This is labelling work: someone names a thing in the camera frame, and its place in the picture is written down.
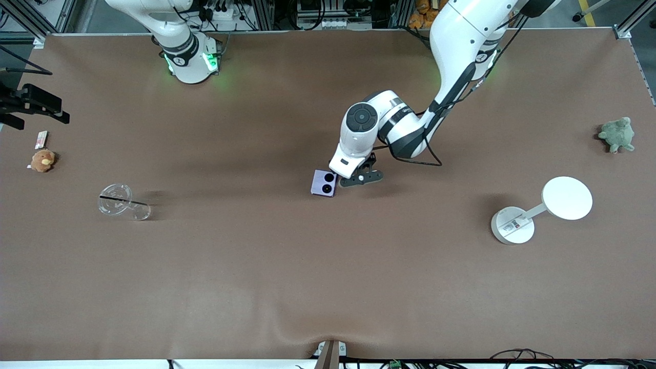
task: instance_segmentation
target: white robotic arm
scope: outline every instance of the white robotic arm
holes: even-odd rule
[[[492,67],[510,12],[519,5],[523,14],[538,16],[558,2],[560,0],[449,1],[430,28],[430,46],[440,69],[441,85],[424,115],[419,118],[392,91],[368,96],[346,112],[330,168],[350,178],[369,157],[376,138],[390,146],[395,158],[418,156],[470,82],[483,77]]]
[[[105,0],[109,6],[139,21],[164,50],[169,69],[184,83],[199,83],[218,70],[216,40],[192,32],[179,12],[193,0]]]

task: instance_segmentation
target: green indicator light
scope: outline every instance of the green indicator light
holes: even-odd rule
[[[216,70],[216,57],[214,55],[208,55],[203,53],[203,59],[205,59],[205,63],[207,64],[207,69],[211,71]]]

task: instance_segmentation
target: white round table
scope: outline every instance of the white round table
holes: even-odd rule
[[[522,244],[533,237],[533,218],[548,211],[555,217],[574,221],[590,213],[592,194],[585,184],[571,177],[556,177],[542,189],[542,203],[529,211],[516,206],[501,209],[492,217],[492,233],[506,245]]]

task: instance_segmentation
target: power strip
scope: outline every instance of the power strip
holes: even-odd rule
[[[228,11],[225,12],[214,11],[212,20],[232,20],[232,16],[234,15],[234,13],[235,13],[235,9],[232,7],[228,7]]]

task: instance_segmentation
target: green stuffed turtle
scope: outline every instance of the green stuffed turtle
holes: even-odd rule
[[[599,138],[603,139],[611,145],[610,152],[617,153],[617,149],[625,148],[633,151],[636,148],[631,145],[631,139],[635,133],[631,129],[631,119],[624,117],[620,120],[609,121],[602,126],[602,131],[599,132]]]

